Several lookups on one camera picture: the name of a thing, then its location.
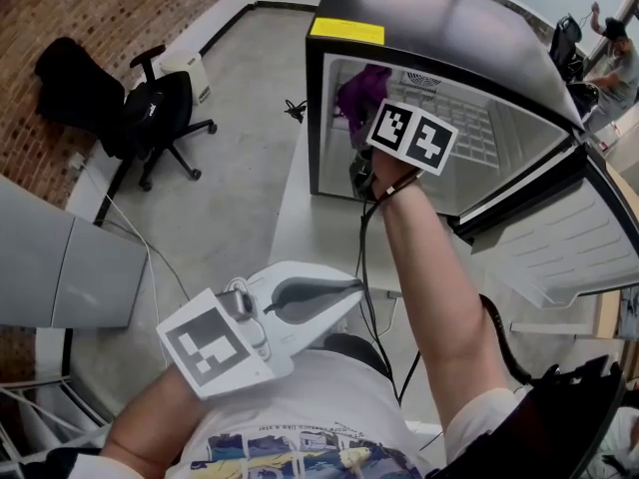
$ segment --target yellow label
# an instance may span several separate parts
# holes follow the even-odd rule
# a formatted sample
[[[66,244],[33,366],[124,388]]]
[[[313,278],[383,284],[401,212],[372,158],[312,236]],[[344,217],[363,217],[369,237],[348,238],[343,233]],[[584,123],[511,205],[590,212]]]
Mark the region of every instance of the yellow label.
[[[361,41],[383,46],[384,30],[379,25],[358,23],[356,21],[333,20],[333,18],[316,18],[311,28],[312,36],[336,37]]]

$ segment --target mini fridge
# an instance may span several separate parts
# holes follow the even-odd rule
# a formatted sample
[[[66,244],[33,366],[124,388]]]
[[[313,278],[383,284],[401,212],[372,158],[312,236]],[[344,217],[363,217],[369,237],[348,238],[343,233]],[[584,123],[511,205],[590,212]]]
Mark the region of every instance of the mini fridge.
[[[636,195],[585,141],[547,49],[490,0],[320,1],[307,35],[312,194],[354,199],[335,99],[366,64],[391,69],[390,99],[459,130],[441,175],[420,181],[482,265],[540,308],[639,283]]]

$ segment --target person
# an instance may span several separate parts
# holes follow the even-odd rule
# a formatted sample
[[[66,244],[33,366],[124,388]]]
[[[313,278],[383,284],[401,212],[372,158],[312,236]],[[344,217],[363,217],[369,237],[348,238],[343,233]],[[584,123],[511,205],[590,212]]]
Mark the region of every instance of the person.
[[[378,197],[412,169],[377,150],[372,163]],[[451,461],[517,400],[492,322],[419,183],[380,211]],[[386,374],[349,348],[359,341],[379,361],[376,351],[345,337],[341,349],[296,355],[288,377],[206,402],[170,366],[117,417],[99,456],[78,456],[71,479],[424,477],[432,467]]]
[[[596,134],[634,105],[639,88],[639,57],[621,21],[606,18],[606,27],[602,28],[599,4],[594,2],[591,10],[590,27],[610,41],[604,75],[587,80],[599,89],[597,107],[584,123],[586,130]]]

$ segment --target white t-shirt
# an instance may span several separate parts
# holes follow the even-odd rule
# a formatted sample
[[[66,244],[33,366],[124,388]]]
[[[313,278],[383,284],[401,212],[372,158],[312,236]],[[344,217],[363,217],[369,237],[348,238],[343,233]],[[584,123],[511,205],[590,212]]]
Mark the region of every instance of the white t-shirt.
[[[639,418],[639,410],[622,406],[599,444],[597,452],[582,474],[583,479],[613,479],[622,474],[606,458],[614,457],[632,477],[639,473],[639,445],[631,447],[630,432]]]
[[[496,389],[462,408],[444,435],[449,461],[516,404],[512,392]],[[430,470],[385,377],[347,356],[308,350],[296,356],[290,376],[212,400],[166,477],[416,479]],[[85,477],[140,476],[108,458],[80,455],[70,479]]]

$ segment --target gray floor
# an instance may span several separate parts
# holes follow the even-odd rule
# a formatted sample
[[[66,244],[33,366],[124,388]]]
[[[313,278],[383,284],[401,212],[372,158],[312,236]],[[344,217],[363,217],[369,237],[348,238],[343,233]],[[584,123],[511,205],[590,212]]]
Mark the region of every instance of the gray floor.
[[[297,121],[285,99],[306,96],[305,35],[312,14],[260,9],[245,15],[205,56],[212,95],[196,117],[218,132],[183,139],[179,149],[202,170],[196,183],[167,154],[153,189],[137,187],[136,165],[115,197],[142,236],[179,273],[189,295],[223,288],[267,264],[295,148]],[[121,223],[113,209],[109,219]],[[160,319],[184,296],[153,253]],[[118,412],[164,367],[148,270],[126,330],[75,331],[73,372]]]

